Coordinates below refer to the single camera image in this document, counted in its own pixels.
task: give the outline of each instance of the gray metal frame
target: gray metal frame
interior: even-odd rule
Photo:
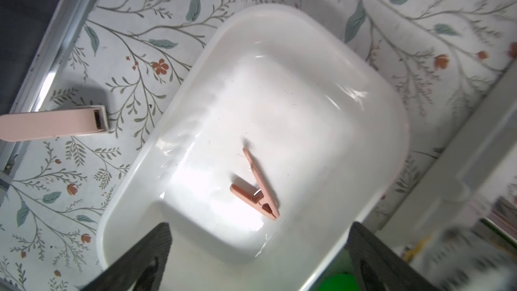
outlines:
[[[68,61],[75,40],[96,0],[60,0],[10,113],[37,112],[52,82]],[[0,140],[0,169],[13,177],[28,142]]]

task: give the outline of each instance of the floral wallpaper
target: floral wallpaper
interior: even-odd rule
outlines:
[[[67,291],[100,273],[99,218],[169,101],[219,25],[268,2],[312,16],[407,108],[410,153],[373,230],[517,58],[517,0],[97,0],[44,108],[104,104],[111,132],[30,143],[0,207],[0,278]]]

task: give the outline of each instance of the branch pattern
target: branch pattern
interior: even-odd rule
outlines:
[[[97,1],[67,67],[76,70],[81,81],[98,83],[116,101],[107,106],[111,133],[103,137],[109,143],[72,136],[31,144],[34,155],[42,150],[45,154],[34,162],[37,171],[30,172],[34,175],[17,173],[2,206],[8,216],[0,223],[0,234],[12,236],[12,241],[5,246],[0,278],[24,291],[39,286],[39,281],[48,281],[52,291],[66,291],[84,284],[75,283],[75,277],[65,275],[67,271],[84,270],[81,281],[97,274],[88,243],[117,183],[215,29],[246,5],[276,2],[309,14],[321,14],[321,9],[330,7],[345,19],[353,16],[356,29],[349,29],[346,20],[342,23],[347,45],[392,83],[412,121],[433,126],[436,113],[441,112],[451,132],[507,69],[504,59],[490,55],[508,55],[507,61],[517,58],[517,43],[512,43],[516,39],[508,32],[517,27],[517,0],[247,1]],[[384,17],[400,29],[393,31]],[[417,40],[408,40],[411,36]],[[115,47],[118,55],[107,58],[105,52],[112,54]],[[58,86],[45,107],[87,106],[94,101],[98,103],[78,85]],[[372,211],[380,222],[376,228],[391,217],[439,157],[442,149],[433,146],[445,144],[444,136],[427,147],[412,146],[400,177]],[[16,224],[16,231],[11,231]],[[21,261],[52,266],[54,275],[39,279]],[[65,267],[69,269],[61,277],[60,269]]]

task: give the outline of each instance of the clothespin jaw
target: clothespin jaw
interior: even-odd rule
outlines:
[[[253,173],[253,176],[255,177],[255,180],[257,181],[260,189],[251,195],[236,184],[232,184],[229,190],[239,199],[258,210],[264,216],[271,220],[276,220],[278,217],[280,217],[280,212],[278,212],[278,207],[273,200],[268,186],[264,181],[264,178],[262,178],[261,173],[258,171],[255,163],[253,162],[253,158],[248,148],[244,147],[242,151],[244,152],[244,156],[251,166],[251,172]]]

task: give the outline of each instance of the white plastic basin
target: white plastic basin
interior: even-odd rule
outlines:
[[[229,191],[256,184],[272,221]],[[408,146],[391,86],[306,14],[259,5],[223,23],[101,218],[103,268],[162,221],[161,290],[306,290],[393,182]]]

